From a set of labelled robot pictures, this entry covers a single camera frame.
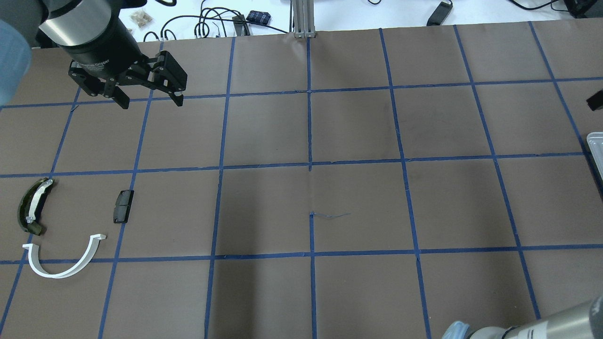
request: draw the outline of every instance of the curved plastic piece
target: curved plastic piece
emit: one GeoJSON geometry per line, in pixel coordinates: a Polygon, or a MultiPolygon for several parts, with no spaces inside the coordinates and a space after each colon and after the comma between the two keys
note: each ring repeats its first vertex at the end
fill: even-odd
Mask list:
{"type": "Polygon", "coordinates": [[[469,325],[463,322],[453,322],[442,339],[465,339],[467,338],[467,332],[469,331],[469,325]]]}
{"type": "Polygon", "coordinates": [[[98,243],[105,238],[107,237],[103,234],[91,235],[90,241],[88,242],[88,248],[84,252],[84,256],[82,256],[81,259],[75,265],[73,265],[73,267],[63,273],[57,274],[50,274],[46,272],[40,265],[40,259],[38,254],[40,247],[38,245],[24,244],[23,248],[28,250],[27,259],[30,262],[31,269],[36,272],[37,275],[45,278],[63,279],[66,277],[71,277],[75,273],[81,271],[90,262],[90,260],[92,260],[92,257],[94,257],[96,249],[98,248],[98,243]]]}
{"type": "Polygon", "coordinates": [[[603,132],[593,132],[586,137],[590,151],[599,169],[599,175],[603,179],[603,132]]]}

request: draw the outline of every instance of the black object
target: black object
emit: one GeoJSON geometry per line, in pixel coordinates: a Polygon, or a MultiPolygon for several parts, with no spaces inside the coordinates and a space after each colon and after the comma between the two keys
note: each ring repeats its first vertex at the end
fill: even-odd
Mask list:
{"type": "Polygon", "coordinates": [[[138,8],[147,4],[147,0],[123,0],[121,8],[138,8]]]}
{"type": "Polygon", "coordinates": [[[603,17],[603,0],[564,0],[574,17],[603,17]]]}
{"type": "Polygon", "coordinates": [[[46,202],[46,196],[50,192],[50,189],[54,185],[54,182],[52,182],[50,184],[50,186],[48,186],[44,190],[44,192],[42,193],[42,196],[40,197],[40,200],[35,202],[35,203],[37,203],[36,211],[35,211],[36,219],[33,221],[30,221],[29,223],[27,222],[27,217],[28,217],[28,214],[30,211],[30,206],[32,204],[32,200],[34,198],[34,194],[36,193],[38,188],[40,188],[40,186],[42,186],[46,181],[48,181],[48,178],[40,179],[40,180],[36,181],[36,183],[27,190],[27,192],[23,196],[23,199],[21,199],[21,202],[19,203],[19,210],[17,211],[17,218],[19,220],[19,226],[21,227],[21,229],[23,231],[31,233],[33,235],[41,235],[42,233],[44,233],[46,231],[46,227],[40,225],[37,222],[37,220],[40,220],[40,214],[42,213],[42,208],[44,207],[44,202],[46,202]]]}
{"type": "Polygon", "coordinates": [[[145,37],[142,38],[142,42],[146,42],[147,41],[147,37],[149,35],[154,35],[155,36],[155,40],[159,41],[159,36],[157,35],[157,33],[153,32],[153,31],[149,31],[145,34],[145,37]]]}
{"type": "MultiPolygon", "coordinates": [[[[129,107],[130,98],[117,86],[135,84],[165,92],[176,106],[182,106],[184,96],[181,92],[186,89],[186,72],[166,51],[151,59],[142,54],[134,37],[119,20],[122,1],[107,2],[110,6],[110,19],[99,36],[78,45],[65,46],[59,43],[59,46],[73,58],[69,76],[88,95],[111,98],[123,109],[129,107]]],[[[141,3],[130,2],[130,5],[141,3]]],[[[73,22],[85,20],[85,17],[80,19],[77,12],[73,11],[79,3],[72,0],[55,10],[50,10],[49,7],[48,17],[49,19],[63,17],[73,22]]],[[[78,37],[78,31],[75,28],[70,30],[68,26],[61,27],[59,36],[78,37]]]]}
{"type": "Polygon", "coordinates": [[[268,12],[250,11],[247,15],[247,21],[254,24],[268,25],[271,17],[268,12]]]}
{"type": "Polygon", "coordinates": [[[247,25],[247,21],[242,16],[234,16],[232,17],[232,21],[235,25],[236,36],[250,36],[251,32],[249,31],[249,26],[247,25]]]}
{"type": "Polygon", "coordinates": [[[133,62],[123,72],[109,75],[104,83],[95,76],[100,72],[88,71],[88,69],[83,68],[82,64],[75,61],[71,62],[69,68],[71,78],[88,95],[95,97],[101,94],[105,98],[113,99],[123,109],[128,109],[130,98],[117,85],[138,84],[150,89],[158,89],[167,93],[176,103],[176,106],[182,106],[183,104],[184,96],[181,92],[186,89],[188,76],[168,51],[161,51],[155,58],[151,59],[141,53],[140,60],[133,62]]]}
{"type": "Polygon", "coordinates": [[[128,222],[133,198],[134,191],[131,189],[127,189],[119,193],[117,200],[115,201],[115,209],[113,210],[113,223],[125,224],[128,222]]]}
{"type": "Polygon", "coordinates": [[[520,4],[520,3],[518,3],[518,2],[517,2],[517,1],[515,1],[515,0],[509,0],[509,1],[510,1],[512,4],[514,4],[515,6],[517,6],[517,7],[521,8],[522,10],[526,10],[526,11],[535,11],[535,10],[539,10],[539,9],[541,9],[541,8],[545,8],[546,6],[549,6],[549,5],[550,5],[550,6],[551,6],[551,8],[552,8],[552,7],[553,7],[553,4],[554,4],[554,3],[556,3],[556,2],[557,2],[557,1],[559,1],[559,0],[551,0],[551,1],[547,2],[547,3],[545,3],[545,4],[542,4],[542,5],[539,5],[539,6],[536,6],[536,7],[525,7],[524,5],[522,5],[522,4],[520,4]]]}
{"type": "Polygon", "coordinates": [[[452,4],[441,2],[434,13],[427,20],[427,26],[439,26],[446,20],[448,14],[452,11],[452,4]]]}
{"type": "Polygon", "coordinates": [[[172,0],[172,2],[167,2],[167,1],[163,1],[163,0],[155,0],[158,3],[164,5],[164,6],[168,6],[168,7],[173,7],[176,6],[176,0],[172,0]]]}
{"type": "Polygon", "coordinates": [[[168,32],[172,33],[172,37],[174,37],[174,40],[178,40],[176,39],[176,34],[174,34],[174,32],[172,32],[172,30],[165,30],[165,40],[168,40],[168,32]]]}
{"type": "Polygon", "coordinates": [[[600,110],[603,109],[603,89],[595,93],[592,97],[586,99],[590,109],[600,110]]]}

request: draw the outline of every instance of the cable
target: cable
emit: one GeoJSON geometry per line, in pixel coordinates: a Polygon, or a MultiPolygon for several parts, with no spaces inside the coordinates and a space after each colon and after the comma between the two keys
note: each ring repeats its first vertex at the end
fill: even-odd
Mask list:
{"type": "Polygon", "coordinates": [[[172,32],[171,30],[165,30],[165,40],[168,40],[168,32],[172,33],[174,40],[178,40],[176,39],[176,34],[174,34],[174,32],[172,32]]]}
{"type": "MultiPolygon", "coordinates": [[[[172,21],[174,21],[176,19],[180,19],[181,17],[196,17],[196,18],[202,18],[202,19],[204,18],[204,17],[199,16],[199,15],[179,15],[179,16],[175,16],[175,17],[171,18],[170,20],[166,21],[165,24],[163,24],[163,27],[161,28],[161,31],[160,31],[160,36],[161,37],[164,36],[163,33],[165,32],[165,27],[170,22],[172,22],[172,21]]],[[[234,20],[231,20],[231,19],[216,19],[214,17],[206,17],[205,19],[207,19],[207,20],[216,20],[216,21],[222,20],[222,21],[227,21],[227,22],[235,22],[234,20]]],[[[242,24],[250,24],[250,25],[260,26],[260,27],[266,27],[266,28],[270,28],[270,29],[275,30],[275,31],[279,31],[281,33],[288,33],[287,31],[283,31],[280,28],[272,27],[272,26],[269,26],[269,25],[257,24],[255,22],[250,22],[250,21],[247,21],[247,20],[245,20],[245,21],[236,21],[236,22],[240,22],[242,24]]]]}
{"type": "MultiPolygon", "coordinates": [[[[207,14],[209,14],[210,11],[213,11],[214,13],[216,13],[216,15],[212,16],[212,18],[216,18],[218,17],[219,20],[222,22],[222,29],[224,30],[224,36],[226,37],[226,26],[224,25],[224,19],[222,18],[222,14],[226,13],[225,11],[222,13],[218,13],[218,11],[215,8],[205,8],[207,10],[207,14]]],[[[203,18],[203,22],[205,22],[206,19],[209,19],[207,16],[203,15],[203,8],[201,9],[201,13],[199,15],[199,21],[201,21],[201,18],[203,18]]]]}
{"type": "Polygon", "coordinates": [[[209,36],[209,25],[207,23],[205,23],[205,22],[202,22],[201,25],[196,24],[195,27],[193,28],[196,39],[204,38],[204,37],[208,37],[209,36]],[[201,25],[203,26],[203,35],[201,35],[201,33],[197,34],[198,27],[201,26],[201,25]]]}
{"type": "Polygon", "coordinates": [[[212,22],[212,24],[218,29],[218,37],[220,37],[220,27],[215,22],[212,22]]]}
{"type": "Polygon", "coordinates": [[[556,9],[555,7],[553,7],[553,4],[551,4],[551,9],[552,9],[553,11],[557,11],[557,12],[568,12],[568,13],[569,13],[569,11],[568,11],[568,10],[558,10],[558,9],[556,9]]]}
{"type": "Polygon", "coordinates": [[[158,3],[160,3],[164,6],[168,6],[168,7],[176,6],[176,0],[172,0],[172,2],[166,2],[164,0],[155,0],[155,1],[157,1],[158,3]]]}
{"type": "Polygon", "coordinates": [[[216,13],[216,15],[220,18],[220,20],[222,20],[222,14],[230,12],[230,13],[234,14],[236,17],[238,17],[239,20],[245,21],[245,16],[237,10],[231,10],[231,9],[225,8],[225,7],[206,8],[206,10],[208,13],[210,10],[214,11],[216,13]],[[218,13],[217,10],[224,10],[224,11],[222,13],[218,13]]]}
{"type": "Polygon", "coordinates": [[[146,33],[146,34],[145,34],[145,37],[144,37],[144,38],[142,38],[142,42],[146,42],[146,41],[147,41],[147,37],[149,36],[149,34],[154,35],[154,36],[155,36],[155,39],[157,39],[157,41],[159,41],[159,37],[157,36],[157,33],[153,32],[153,31],[150,31],[149,33],[146,33]]]}
{"type": "Polygon", "coordinates": [[[539,9],[541,9],[543,7],[548,6],[548,5],[552,5],[552,4],[554,4],[555,2],[557,2],[559,0],[551,0],[551,2],[547,2],[544,5],[540,5],[540,6],[536,6],[536,7],[525,7],[523,5],[518,4],[515,0],[509,0],[509,1],[511,1],[512,4],[514,4],[515,6],[521,8],[522,10],[533,11],[533,10],[539,10],[539,9]]]}

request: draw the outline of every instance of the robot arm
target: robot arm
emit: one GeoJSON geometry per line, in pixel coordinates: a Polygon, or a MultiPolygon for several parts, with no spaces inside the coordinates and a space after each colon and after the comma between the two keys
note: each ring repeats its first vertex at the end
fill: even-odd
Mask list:
{"type": "MultiPolygon", "coordinates": [[[[127,109],[130,99],[119,86],[136,84],[161,90],[182,106],[186,72],[168,51],[161,51],[154,58],[141,53],[119,20],[122,5],[121,0],[0,0],[0,25],[9,24],[20,33],[21,50],[25,42],[32,45],[38,28],[43,31],[73,58],[68,76],[90,96],[111,98],[127,109]]],[[[0,39],[6,39],[6,35],[0,35],[0,39]]],[[[14,82],[20,81],[23,74],[21,70],[17,79],[8,80],[14,88],[14,82]]],[[[4,96],[12,97],[14,88],[4,96]]]]}

